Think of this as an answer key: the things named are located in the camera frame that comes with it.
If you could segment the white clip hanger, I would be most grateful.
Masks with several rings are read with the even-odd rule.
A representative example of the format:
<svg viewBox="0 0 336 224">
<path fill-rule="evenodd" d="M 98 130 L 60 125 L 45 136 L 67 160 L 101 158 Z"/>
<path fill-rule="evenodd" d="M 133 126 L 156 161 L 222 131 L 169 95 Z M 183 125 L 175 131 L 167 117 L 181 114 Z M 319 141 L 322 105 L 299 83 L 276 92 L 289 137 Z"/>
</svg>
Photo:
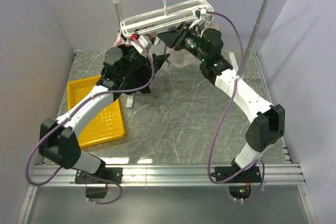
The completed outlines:
<svg viewBox="0 0 336 224">
<path fill-rule="evenodd" d="M 120 33 L 130 38 L 133 33 L 159 33 L 182 22 L 193 22 L 192 10 L 197 8 L 205 8 L 207 12 L 214 10 L 207 0 L 189 0 L 171 6 L 163 0 L 163 8 L 121 20 Z"/>
</svg>

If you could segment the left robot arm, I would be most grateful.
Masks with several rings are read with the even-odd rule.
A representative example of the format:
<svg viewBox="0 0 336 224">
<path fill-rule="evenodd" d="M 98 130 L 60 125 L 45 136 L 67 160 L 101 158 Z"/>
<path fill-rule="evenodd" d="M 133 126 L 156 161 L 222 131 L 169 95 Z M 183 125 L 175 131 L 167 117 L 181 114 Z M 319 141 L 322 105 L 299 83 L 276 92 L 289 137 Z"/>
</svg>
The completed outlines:
<svg viewBox="0 0 336 224">
<path fill-rule="evenodd" d="M 150 83 L 169 54 L 143 56 L 132 46 L 106 51 L 101 77 L 87 96 L 55 120 L 41 124 L 38 152 L 65 169 L 87 172 L 94 183 L 106 177 L 104 161 L 81 150 L 77 138 L 103 109 L 122 94 L 150 93 Z"/>
</svg>

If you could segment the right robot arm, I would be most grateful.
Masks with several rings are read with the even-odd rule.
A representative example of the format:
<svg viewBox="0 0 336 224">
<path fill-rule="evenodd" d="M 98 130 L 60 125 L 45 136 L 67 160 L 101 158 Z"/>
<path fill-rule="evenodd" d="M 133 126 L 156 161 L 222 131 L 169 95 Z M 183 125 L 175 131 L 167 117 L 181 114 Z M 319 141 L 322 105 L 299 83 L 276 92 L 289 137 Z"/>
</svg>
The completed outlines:
<svg viewBox="0 0 336 224">
<path fill-rule="evenodd" d="M 221 32 L 214 28 L 207 28 L 198 36 L 186 23 L 157 35 L 170 49 L 185 49 L 199 59 L 204 78 L 227 94 L 230 98 L 228 106 L 235 103 L 250 122 L 245 134 L 246 144 L 232 160 L 229 172 L 208 173 L 214 184 L 226 183 L 232 179 L 243 182 L 249 177 L 265 150 L 280 140 L 285 133 L 285 109 L 280 104 L 273 105 L 263 99 L 224 59 L 224 43 L 221 36 Z"/>
</svg>

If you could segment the white underwear pink trim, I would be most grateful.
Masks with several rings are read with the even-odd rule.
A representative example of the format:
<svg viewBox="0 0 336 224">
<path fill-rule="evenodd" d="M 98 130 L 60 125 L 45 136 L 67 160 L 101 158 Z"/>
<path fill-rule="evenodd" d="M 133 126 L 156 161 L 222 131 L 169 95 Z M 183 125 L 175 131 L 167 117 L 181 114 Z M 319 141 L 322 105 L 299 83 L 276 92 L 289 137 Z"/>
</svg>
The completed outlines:
<svg viewBox="0 0 336 224">
<path fill-rule="evenodd" d="M 215 37 L 214 50 L 216 52 L 220 52 L 222 47 L 224 46 L 224 43 L 221 41 L 221 33 L 219 31 L 218 24 L 215 24 L 213 22 L 205 23 L 202 30 L 198 28 L 198 31 L 200 32 L 199 37 L 202 38 L 203 33 L 208 29 L 216 30 L 217 37 Z M 176 68 L 183 68 L 197 61 L 197 59 L 190 52 L 184 49 L 180 51 L 174 51 L 173 49 L 169 49 L 169 53 L 170 56 L 168 57 L 167 61 Z"/>
</svg>

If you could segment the grey striped underwear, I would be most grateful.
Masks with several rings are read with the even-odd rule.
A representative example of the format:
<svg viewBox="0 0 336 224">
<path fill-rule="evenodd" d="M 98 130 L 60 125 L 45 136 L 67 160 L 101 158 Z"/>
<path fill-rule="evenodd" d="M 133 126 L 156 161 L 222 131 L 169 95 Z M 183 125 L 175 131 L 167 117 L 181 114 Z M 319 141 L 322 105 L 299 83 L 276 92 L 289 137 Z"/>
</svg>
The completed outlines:
<svg viewBox="0 0 336 224">
<path fill-rule="evenodd" d="M 212 48 L 211 28 L 212 18 L 206 18 L 200 24 L 182 22 L 175 28 L 158 33 L 158 39 L 175 51 L 186 50 L 192 55 L 207 54 Z"/>
</svg>

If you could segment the pink underwear black trim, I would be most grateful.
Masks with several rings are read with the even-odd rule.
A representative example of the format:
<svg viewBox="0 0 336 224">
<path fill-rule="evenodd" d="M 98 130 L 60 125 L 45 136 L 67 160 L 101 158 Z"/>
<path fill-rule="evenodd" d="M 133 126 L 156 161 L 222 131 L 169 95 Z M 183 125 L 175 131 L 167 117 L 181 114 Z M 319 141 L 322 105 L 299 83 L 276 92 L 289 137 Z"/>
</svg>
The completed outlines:
<svg viewBox="0 0 336 224">
<path fill-rule="evenodd" d="M 155 42 L 156 37 L 157 37 L 157 33 L 153 32 L 153 33 L 149 33 L 149 34 L 143 34 L 143 36 L 147 36 L 149 38 L 149 40 L 152 42 L 152 45 L 154 45 L 154 42 Z M 118 31 L 117 38 L 116 38 L 116 41 L 113 44 L 113 47 L 126 45 L 126 44 L 131 46 L 130 38 L 126 38 L 123 34 L 120 33 L 120 31 Z"/>
</svg>

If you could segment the white rack left foot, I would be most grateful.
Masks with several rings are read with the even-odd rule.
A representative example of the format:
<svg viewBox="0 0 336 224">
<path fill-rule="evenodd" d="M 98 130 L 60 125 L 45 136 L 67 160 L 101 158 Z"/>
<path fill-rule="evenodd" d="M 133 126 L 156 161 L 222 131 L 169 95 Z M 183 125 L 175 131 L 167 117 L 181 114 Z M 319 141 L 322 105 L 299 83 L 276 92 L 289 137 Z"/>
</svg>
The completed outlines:
<svg viewBox="0 0 336 224">
<path fill-rule="evenodd" d="M 130 94 L 127 96 L 127 102 L 126 102 L 127 108 L 133 108 L 134 98 L 135 98 L 135 94 Z"/>
</svg>

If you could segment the yellow plastic tray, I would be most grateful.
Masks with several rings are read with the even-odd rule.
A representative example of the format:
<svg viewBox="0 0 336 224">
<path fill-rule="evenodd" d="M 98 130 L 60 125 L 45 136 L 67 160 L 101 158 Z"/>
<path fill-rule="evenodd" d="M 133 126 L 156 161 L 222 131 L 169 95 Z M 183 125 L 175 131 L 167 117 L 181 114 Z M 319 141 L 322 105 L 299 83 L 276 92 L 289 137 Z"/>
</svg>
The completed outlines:
<svg viewBox="0 0 336 224">
<path fill-rule="evenodd" d="M 67 108 L 72 109 L 85 98 L 100 76 L 70 81 L 67 84 Z M 124 125 L 119 100 L 97 114 L 82 130 L 78 142 L 81 148 L 117 140 L 124 136 Z"/>
</svg>

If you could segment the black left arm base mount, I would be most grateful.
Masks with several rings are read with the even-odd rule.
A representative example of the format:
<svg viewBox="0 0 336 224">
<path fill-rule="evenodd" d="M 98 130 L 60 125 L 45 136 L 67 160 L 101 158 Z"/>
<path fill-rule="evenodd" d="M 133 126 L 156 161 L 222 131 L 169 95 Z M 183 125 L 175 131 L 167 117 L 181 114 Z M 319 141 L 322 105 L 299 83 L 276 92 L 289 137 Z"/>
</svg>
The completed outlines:
<svg viewBox="0 0 336 224">
<path fill-rule="evenodd" d="M 120 184 L 122 182 L 122 167 L 103 167 L 94 174 L 81 171 L 75 176 L 75 184 Z"/>
</svg>

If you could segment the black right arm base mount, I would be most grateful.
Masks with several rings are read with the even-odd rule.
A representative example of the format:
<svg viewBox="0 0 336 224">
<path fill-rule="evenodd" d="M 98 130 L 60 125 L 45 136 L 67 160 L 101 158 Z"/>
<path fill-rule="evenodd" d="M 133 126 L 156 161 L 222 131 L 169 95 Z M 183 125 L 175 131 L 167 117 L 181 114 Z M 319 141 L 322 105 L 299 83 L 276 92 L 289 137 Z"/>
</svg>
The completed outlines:
<svg viewBox="0 0 336 224">
<path fill-rule="evenodd" d="M 240 171 L 239 168 L 232 166 L 216 166 L 215 171 L 211 173 L 211 176 L 215 178 L 216 182 L 226 180 Z M 263 177 L 263 173 L 259 167 L 253 166 L 249 169 L 243 170 L 241 173 L 228 180 L 229 184 L 247 184 L 247 183 L 259 183 Z"/>
</svg>

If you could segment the aluminium table edge rail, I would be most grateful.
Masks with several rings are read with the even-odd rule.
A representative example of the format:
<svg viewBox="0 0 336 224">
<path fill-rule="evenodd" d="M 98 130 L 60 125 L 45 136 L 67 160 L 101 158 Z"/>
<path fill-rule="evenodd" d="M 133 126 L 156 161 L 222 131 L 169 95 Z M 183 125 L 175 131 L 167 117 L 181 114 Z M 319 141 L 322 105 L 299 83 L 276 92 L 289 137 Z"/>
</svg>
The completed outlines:
<svg viewBox="0 0 336 224">
<path fill-rule="evenodd" d="M 121 167 L 123 187 L 172 187 L 172 186 L 216 186 L 207 175 L 205 164 L 175 165 L 108 165 L 108 168 Z M 58 166 L 35 166 L 31 179 L 36 183 L 46 181 Z M 46 186 L 83 186 L 75 185 L 77 172 L 61 169 Z M 299 164 L 266 164 L 264 185 L 304 185 Z"/>
</svg>

